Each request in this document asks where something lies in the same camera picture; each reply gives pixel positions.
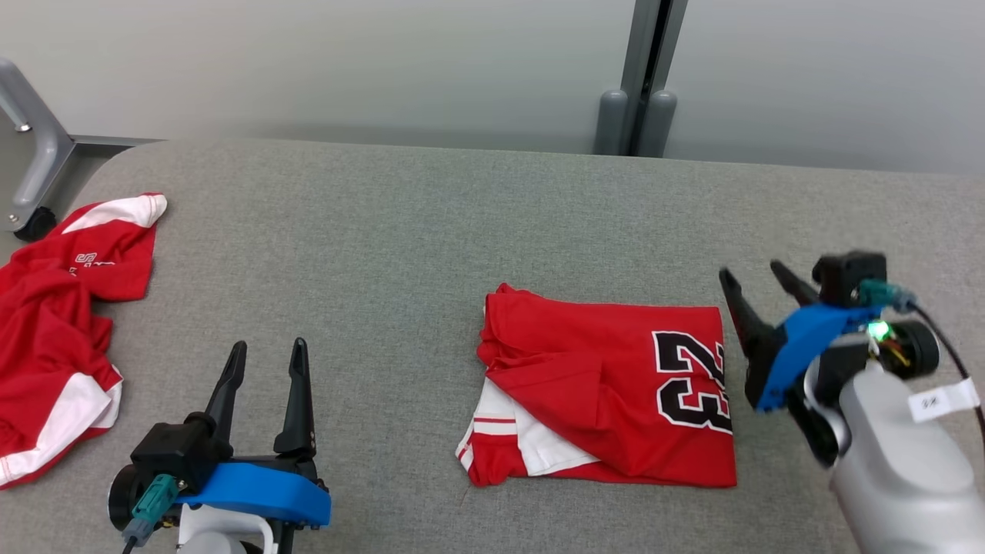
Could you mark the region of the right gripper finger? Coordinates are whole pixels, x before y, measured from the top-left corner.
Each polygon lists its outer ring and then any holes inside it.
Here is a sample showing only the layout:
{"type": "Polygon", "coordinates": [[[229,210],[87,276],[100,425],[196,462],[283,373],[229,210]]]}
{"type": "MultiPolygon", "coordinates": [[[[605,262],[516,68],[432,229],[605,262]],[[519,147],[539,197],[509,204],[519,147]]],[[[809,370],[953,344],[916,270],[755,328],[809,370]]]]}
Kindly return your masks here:
{"type": "Polygon", "coordinates": [[[808,282],[803,281],[780,260],[771,260],[770,270],[773,271],[782,290],[795,299],[798,306],[815,305],[820,301],[817,290],[808,282]]]}
{"type": "Polygon", "coordinates": [[[743,288],[728,268],[719,270],[719,283],[725,297],[736,336],[747,359],[772,358],[776,354],[775,329],[764,322],[743,297],[743,288]]]}

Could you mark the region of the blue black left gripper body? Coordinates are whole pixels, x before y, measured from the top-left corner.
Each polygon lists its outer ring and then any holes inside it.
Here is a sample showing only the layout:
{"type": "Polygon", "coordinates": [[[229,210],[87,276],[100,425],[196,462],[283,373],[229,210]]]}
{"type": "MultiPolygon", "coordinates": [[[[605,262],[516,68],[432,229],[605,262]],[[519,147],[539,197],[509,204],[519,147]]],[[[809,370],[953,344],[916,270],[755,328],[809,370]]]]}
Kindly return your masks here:
{"type": "MultiPolygon", "coordinates": [[[[323,483],[302,474],[274,469],[274,459],[237,459],[219,463],[200,490],[179,488],[175,505],[168,511],[176,518],[183,505],[204,506],[247,513],[292,525],[324,527],[332,515],[332,499],[323,483]]],[[[150,487],[152,477],[127,464],[116,474],[108,493],[108,516],[121,530],[132,519],[132,511],[150,487]]]]}

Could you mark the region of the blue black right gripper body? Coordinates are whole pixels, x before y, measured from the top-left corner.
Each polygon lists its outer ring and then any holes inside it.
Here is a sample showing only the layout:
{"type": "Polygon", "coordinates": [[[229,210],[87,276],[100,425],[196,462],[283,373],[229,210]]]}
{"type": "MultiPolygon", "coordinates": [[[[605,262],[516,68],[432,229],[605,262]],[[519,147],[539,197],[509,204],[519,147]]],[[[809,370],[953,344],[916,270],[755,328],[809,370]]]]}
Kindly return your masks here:
{"type": "Polygon", "coordinates": [[[887,322],[883,310],[802,306],[774,327],[771,359],[746,359],[750,407],[787,411],[826,469],[851,444],[840,394],[856,375],[876,369],[912,381],[939,367],[940,345],[930,327],[915,319],[887,322]]]}

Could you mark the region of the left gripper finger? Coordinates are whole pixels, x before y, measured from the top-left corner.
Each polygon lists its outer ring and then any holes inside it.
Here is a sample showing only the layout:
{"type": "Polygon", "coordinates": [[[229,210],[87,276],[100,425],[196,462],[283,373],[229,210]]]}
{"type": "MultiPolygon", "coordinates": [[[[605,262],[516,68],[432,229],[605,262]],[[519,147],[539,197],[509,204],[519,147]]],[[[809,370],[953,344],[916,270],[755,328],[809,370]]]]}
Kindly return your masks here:
{"type": "Polygon", "coordinates": [[[314,418],[309,345],[302,337],[293,341],[288,367],[291,386],[286,401],[282,431],[274,441],[273,450],[280,457],[316,456],[316,418],[314,418]]]}
{"type": "Polygon", "coordinates": [[[248,350],[249,347],[245,341],[233,344],[206,408],[206,414],[215,422],[213,436],[216,439],[221,439],[225,444],[229,444],[231,439],[232,419],[235,415],[235,397],[237,389],[242,385],[244,379],[248,350]]]}

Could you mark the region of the red number 23 jersey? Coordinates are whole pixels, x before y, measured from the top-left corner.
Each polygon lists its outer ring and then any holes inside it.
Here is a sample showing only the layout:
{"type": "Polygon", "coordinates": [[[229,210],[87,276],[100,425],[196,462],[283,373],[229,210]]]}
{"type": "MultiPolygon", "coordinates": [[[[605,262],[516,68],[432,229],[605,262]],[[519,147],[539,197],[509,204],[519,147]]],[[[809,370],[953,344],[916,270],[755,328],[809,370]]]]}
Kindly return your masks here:
{"type": "Polygon", "coordinates": [[[477,355],[482,390],[455,449],[473,485],[736,486],[716,306],[577,304],[502,284],[477,355]]]}

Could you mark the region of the white paper label tag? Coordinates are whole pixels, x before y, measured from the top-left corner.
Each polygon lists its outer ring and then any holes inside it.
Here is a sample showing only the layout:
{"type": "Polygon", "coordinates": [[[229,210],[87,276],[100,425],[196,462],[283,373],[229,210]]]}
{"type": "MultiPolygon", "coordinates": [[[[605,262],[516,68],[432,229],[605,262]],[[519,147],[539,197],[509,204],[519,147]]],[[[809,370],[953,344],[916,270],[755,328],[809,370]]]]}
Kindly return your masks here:
{"type": "Polygon", "coordinates": [[[981,407],[980,396],[972,379],[911,394],[908,406],[916,423],[929,422],[955,412],[981,407]]]}

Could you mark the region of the grey fabric sofa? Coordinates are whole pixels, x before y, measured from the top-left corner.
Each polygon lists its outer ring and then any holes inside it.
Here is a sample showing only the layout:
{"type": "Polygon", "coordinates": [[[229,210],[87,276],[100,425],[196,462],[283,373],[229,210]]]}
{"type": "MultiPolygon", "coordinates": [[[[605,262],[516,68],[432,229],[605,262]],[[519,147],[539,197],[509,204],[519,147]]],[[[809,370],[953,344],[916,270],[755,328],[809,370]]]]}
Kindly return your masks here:
{"type": "Polygon", "coordinates": [[[291,347],[309,344],[331,525],[295,554],[848,554],[850,530],[791,418],[743,396],[726,326],[738,485],[513,479],[472,487],[454,456],[481,392],[500,283],[570,302],[724,306],[727,266],[768,322],[827,253],[886,253],[985,392],[985,178],[679,160],[172,141],[106,162],[77,204],[161,192],[140,302],[103,305],[119,420],[0,492],[0,554],[120,554],[113,477],[151,425],[206,406],[249,344],[232,442],[280,432],[291,347]]]}

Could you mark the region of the black caster wheel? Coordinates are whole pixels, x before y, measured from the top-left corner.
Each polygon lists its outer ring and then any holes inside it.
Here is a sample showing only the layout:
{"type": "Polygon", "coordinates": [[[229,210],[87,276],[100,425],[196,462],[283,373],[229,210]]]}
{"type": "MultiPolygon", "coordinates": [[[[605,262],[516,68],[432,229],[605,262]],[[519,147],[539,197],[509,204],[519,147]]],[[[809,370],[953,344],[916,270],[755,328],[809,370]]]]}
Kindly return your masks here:
{"type": "Polygon", "coordinates": [[[56,226],[56,214],[49,207],[38,206],[24,227],[14,231],[14,237],[22,242],[37,242],[44,239],[56,226]]]}

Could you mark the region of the grey caster leg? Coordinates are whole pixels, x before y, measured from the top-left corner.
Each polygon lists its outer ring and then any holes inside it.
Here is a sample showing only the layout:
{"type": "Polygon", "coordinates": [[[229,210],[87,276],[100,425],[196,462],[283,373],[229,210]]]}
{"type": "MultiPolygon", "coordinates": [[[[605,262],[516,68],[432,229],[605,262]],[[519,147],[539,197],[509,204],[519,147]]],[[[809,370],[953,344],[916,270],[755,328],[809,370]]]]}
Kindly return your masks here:
{"type": "Polygon", "coordinates": [[[24,227],[36,207],[52,210],[47,200],[53,199],[55,190],[64,182],[63,175],[67,175],[73,158],[79,155],[112,157],[154,142],[151,139],[67,133],[18,66],[4,57],[0,57],[0,109],[12,120],[15,133],[28,134],[35,141],[34,157],[20,185],[13,192],[9,206],[0,210],[0,223],[13,235],[14,231],[24,227]]]}

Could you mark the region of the grey cylindrical post bumper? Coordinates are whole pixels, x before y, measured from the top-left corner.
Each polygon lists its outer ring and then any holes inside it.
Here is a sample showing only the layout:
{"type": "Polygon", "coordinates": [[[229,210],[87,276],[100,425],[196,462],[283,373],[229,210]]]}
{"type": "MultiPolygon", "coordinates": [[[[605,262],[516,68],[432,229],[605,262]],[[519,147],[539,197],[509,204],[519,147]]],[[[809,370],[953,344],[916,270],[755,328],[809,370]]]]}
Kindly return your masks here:
{"type": "Polygon", "coordinates": [[[664,157],[678,98],[674,92],[661,90],[647,99],[643,123],[638,132],[636,154],[640,157],[664,157]]]}
{"type": "Polygon", "coordinates": [[[601,95],[593,154],[623,154],[623,126],[628,105],[629,96],[623,90],[609,90],[601,95]]]}

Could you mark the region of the grey metal partition post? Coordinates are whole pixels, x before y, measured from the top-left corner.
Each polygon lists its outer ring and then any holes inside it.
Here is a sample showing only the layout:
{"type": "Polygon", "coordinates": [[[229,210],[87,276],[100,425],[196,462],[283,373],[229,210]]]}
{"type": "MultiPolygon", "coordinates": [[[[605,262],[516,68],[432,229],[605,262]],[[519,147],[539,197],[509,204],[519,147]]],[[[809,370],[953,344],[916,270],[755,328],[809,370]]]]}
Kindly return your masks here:
{"type": "Polygon", "coordinates": [[[668,90],[669,70],[689,0],[636,0],[620,90],[627,94],[623,155],[637,155],[647,99],[668,90]]]}

